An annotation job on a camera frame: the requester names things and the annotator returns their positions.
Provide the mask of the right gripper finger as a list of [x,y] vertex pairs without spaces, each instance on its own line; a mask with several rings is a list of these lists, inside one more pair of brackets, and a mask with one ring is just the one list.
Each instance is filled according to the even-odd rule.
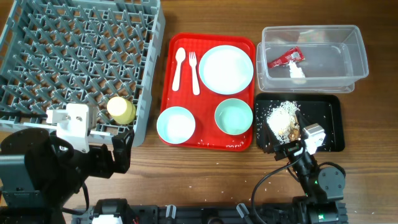
[[297,118],[298,125],[300,126],[300,138],[301,141],[304,141],[308,138],[308,127],[311,125],[308,119],[299,111],[295,112],[295,116]]
[[271,131],[266,120],[262,123],[263,133],[264,133],[264,145],[263,151],[266,153],[274,153],[279,151],[280,141],[276,138],[273,131]]

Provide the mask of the rice and food scraps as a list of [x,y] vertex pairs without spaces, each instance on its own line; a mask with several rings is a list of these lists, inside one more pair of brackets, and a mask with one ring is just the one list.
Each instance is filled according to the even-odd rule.
[[280,143],[285,144],[300,138],[300,125],[295,113],[299,110],[296,101],[283,101],[267,115],[268,127]]

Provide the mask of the yellow plastic cup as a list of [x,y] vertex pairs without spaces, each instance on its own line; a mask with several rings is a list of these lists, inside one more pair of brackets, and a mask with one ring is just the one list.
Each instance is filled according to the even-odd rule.
[[111,98],[106,105],[106,109],[115,122],[119,124],[129,124],[136,117],[136,107],[120,96]]

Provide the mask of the green bowl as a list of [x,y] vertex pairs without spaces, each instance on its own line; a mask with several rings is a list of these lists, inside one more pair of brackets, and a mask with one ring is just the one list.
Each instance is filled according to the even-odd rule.
[[245,133],[252,125],[253,112],[243,100],[229,98],[215,109],[215,123],[225,134],[237,136]]

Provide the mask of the white napkin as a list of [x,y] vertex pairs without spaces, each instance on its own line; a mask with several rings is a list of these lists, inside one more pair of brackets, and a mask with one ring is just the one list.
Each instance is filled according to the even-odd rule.
[[295,84],[303,85],[307,82],[305,79],[304,72],[293,61],[289,62],[289,72],[290,72],[290,77]]

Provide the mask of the red sauce packet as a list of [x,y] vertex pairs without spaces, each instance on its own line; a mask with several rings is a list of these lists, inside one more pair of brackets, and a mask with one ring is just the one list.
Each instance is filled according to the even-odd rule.
[[279,58],[269,62],[267,64],[268,68],[274,68],[278,66],[288,65],[290,62],[301,62],[305,60],[304,54],[299,47],[294,47],[286,51]]

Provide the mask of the white plastic spoon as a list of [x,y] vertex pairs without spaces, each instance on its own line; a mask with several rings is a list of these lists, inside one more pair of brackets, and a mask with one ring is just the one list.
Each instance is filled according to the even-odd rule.
[[177,66],[175,69],[175,75],[172,83],[173,91],[178,91],[180,88],[181,67],[182,67],[182,62],[185,60],[185,57],[186,57],[185,49],[183,47],[180,47],[175,54]]

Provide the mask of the white plastic fork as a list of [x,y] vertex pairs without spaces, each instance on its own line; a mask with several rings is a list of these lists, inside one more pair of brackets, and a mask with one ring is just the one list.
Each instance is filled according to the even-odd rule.
[[189,52],[189,65],[192,69],[192,90],[194,95],[200,94],[200,86],[197,77],[197,57],[195,52]]

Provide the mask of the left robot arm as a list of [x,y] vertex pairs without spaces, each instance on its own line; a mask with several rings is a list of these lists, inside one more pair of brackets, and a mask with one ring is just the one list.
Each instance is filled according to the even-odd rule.
[[89,204],[89,176],[108,179],[126,173],[133,139],[134,131],[125,131],[112,138],[112,151],[103,144],[81,152],[43,128],[9,135],[1,143],[1,195],[6,201],[1,223],[64,223],[64,213],[86,214],[64,205],[81,190]]

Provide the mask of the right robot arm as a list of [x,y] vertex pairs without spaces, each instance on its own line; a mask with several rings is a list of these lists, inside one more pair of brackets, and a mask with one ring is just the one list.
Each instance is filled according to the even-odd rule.
[[299,112],[295,112],[300,138],[280,143],[270,126],[263,122],[268,145],[264,151],[274,153],[275,160],[287,158],[287,165],[266,175],[259,183],[286,169],[300,183],[305,195],[294,197],[291,203],[264,204],[254,209],[261,223],[347,223],[343,199],[346,172],[333,162],[318,164],[314,154],[326,137],[325,130],[317,123],[311,124]]

